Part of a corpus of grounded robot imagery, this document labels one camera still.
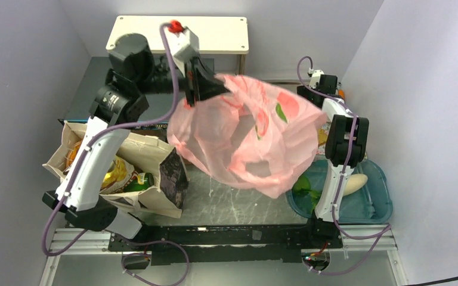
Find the white two-tier shelf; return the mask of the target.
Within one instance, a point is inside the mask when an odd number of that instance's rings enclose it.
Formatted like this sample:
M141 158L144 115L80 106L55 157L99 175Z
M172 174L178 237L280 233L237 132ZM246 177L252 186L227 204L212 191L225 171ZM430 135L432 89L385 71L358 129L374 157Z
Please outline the white two-tier shelf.
M171 20L179 21L199 37L202 54L236 55L236 73L245 72L246 56L249 53L246 17L119 15L107 41L106 50L113 49L121 36L139 33L147 38L153 53L163 54L165 50L159 26Z

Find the green pepper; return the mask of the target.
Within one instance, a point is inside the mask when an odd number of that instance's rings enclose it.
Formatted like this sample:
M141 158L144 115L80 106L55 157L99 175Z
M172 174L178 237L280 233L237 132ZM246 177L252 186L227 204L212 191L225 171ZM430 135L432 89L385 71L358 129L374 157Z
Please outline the green pepper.
M311 184L305 175L301 175L292 187L295 195L307 195L311 191Z

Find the beige canvas tote bag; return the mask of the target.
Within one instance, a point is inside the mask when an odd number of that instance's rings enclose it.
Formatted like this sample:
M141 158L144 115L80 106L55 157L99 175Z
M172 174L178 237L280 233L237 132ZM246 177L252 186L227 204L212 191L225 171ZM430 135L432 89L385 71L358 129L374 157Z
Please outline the beige canvas tote bag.
M155 136L131 133L117 155L140 171L151 173L148 189L101 195L127 212L155 213L179 219L188 188L187 171L176 149Z

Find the orange snack packet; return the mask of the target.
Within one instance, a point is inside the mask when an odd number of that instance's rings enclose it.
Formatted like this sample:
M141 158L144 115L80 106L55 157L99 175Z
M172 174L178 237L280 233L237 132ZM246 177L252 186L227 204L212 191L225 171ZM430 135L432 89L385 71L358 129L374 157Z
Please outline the orange snack packet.
M67 156L66 156L66 168L64 170L65 172L69 171L81 147L81 144L82 144L82 141L78 141L77 143L73 145L72 148L69 149L69 152L67 153Z

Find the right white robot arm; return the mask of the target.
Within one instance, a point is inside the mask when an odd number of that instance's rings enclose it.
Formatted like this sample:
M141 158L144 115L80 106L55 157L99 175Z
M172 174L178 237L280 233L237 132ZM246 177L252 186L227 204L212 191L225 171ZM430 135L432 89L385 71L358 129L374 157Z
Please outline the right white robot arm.
M359 119L344 99L336 96L336 76L324 74L322 70L310 70L308 75L310 82L305 89L330 122L324 146L326 180L320 200L308 220L312 227L304 233L308 245L319 247L327 240L341 236L339 207L349 177L365 156L369 120Z

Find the floral cloth mat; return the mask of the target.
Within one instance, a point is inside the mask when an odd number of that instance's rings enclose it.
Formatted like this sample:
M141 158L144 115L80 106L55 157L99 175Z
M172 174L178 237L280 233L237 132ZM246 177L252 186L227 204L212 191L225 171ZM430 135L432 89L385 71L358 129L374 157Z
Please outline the floral cloth mat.
M320 137L327 137L329 130L330 130L331 123L327 122L325 123L319 130L318 130L318 135Z

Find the white radish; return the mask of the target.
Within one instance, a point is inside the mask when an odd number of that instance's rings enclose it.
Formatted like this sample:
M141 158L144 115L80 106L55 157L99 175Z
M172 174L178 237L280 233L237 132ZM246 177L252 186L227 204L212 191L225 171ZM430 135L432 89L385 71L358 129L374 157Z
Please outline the white radish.
M365 186L367 181L368 181L368 176L365 174L351 175L348 178L347 183L345 185L343 196L347 196L347 195L353 194L354 192L358 191L363 186Z

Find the pink plastic grocery bag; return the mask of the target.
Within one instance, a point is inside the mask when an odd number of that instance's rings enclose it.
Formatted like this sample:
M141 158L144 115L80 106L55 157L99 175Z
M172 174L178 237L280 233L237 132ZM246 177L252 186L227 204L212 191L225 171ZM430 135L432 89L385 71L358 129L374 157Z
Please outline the pink plastic grocery bag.
M194 106L178 103L168 142L222 184L281 196L313 162L326 113L294 92L249 76L217 79L226 93Z

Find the brown bread slice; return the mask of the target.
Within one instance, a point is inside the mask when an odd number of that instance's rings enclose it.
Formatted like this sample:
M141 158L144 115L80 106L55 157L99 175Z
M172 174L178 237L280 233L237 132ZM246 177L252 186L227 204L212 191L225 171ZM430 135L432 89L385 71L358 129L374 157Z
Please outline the brown bread slice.
M320 137L318 135L318 146L324 146L327 142L328 136L327 137Z

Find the dark blue network switch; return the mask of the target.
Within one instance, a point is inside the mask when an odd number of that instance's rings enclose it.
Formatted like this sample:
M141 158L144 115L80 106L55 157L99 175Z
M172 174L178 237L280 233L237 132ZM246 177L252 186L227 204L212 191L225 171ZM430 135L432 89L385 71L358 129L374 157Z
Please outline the dark blue network switch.
M104 80L110 67L108 57L91 58L68 110L58 120L61 124L64 121L86 123L91 104L98 90L104 86ZM140 116L139 121L141 122L156 119L166 114L172 106L173 95L151 94L147 95L147 101L149 108Z

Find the yellow snack packet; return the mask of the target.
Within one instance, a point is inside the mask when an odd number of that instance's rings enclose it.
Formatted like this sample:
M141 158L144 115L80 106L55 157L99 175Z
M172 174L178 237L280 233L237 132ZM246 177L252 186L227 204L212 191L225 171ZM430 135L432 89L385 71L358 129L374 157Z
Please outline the yellow snack packet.
M115 194L123 191L136 175L135 167L121 157L115 156L109 171L101 184L101 194Z

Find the teal plastic tray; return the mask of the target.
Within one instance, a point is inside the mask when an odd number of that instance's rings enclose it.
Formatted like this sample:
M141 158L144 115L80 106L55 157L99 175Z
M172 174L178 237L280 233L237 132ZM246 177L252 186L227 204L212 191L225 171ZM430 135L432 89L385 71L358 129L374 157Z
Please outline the teal plastic tray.
M309 218L320 200L327 176L328 161L324 157L316 159L303 173L311 184L307 195L286 193L289 206L300 216ZM344 196L339 209L340 224L383 224L393 212L392 200L383 170L373 161L364 159L353 174L365 174L368 181L353 194Z

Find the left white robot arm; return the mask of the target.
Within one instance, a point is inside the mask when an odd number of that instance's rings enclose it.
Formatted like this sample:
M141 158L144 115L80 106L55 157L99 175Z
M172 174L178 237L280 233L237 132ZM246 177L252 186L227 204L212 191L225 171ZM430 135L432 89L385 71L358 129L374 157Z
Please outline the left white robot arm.
M91 105L75 160L60 186L42 197L73 226L119 234L132 250L146 245L146 225L106 201L100 186L118 149L148 109L147 95L172 93L178 98L184 92L187 104L195 105L226 92L203 65L199 38L191 30L175 33L172 42L163 44L169 67L160 71L145 36L131 33L117 40L109 51L111 67Z

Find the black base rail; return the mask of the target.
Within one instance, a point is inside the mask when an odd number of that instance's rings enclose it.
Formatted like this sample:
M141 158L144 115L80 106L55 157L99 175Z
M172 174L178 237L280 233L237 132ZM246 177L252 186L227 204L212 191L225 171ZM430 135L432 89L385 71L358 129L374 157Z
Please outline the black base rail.
M148 226L144 235L130 243L118 235L112 236L108 249L112 252L149 253L153 266L184 262L184 254L170 242L182 246L191 262L280 260L299 263L306 252L343 247L338 231L329 235L307 223Z

